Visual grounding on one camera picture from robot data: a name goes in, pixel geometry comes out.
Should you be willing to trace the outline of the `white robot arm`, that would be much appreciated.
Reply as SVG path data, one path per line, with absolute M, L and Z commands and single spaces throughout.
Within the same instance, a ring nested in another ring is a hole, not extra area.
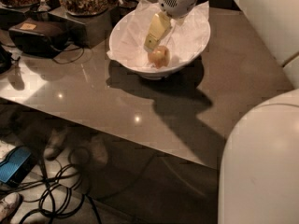
M 299 0 L 234 0 L 293 85 L 298 84 Z M 218 224 L 299 224 L 299 96 L 254 106 L 221 158 Z

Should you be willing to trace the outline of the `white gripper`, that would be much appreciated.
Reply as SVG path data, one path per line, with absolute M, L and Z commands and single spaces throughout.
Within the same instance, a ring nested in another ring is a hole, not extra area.
M 153 15 L 144 42 L 145 48 L 154 50 L 171 27 L 171 19 L 169 17 L 176 19 L 186 16 L 195 7 L 197 1 L 158 0 L 160 9 L 163 12 Z

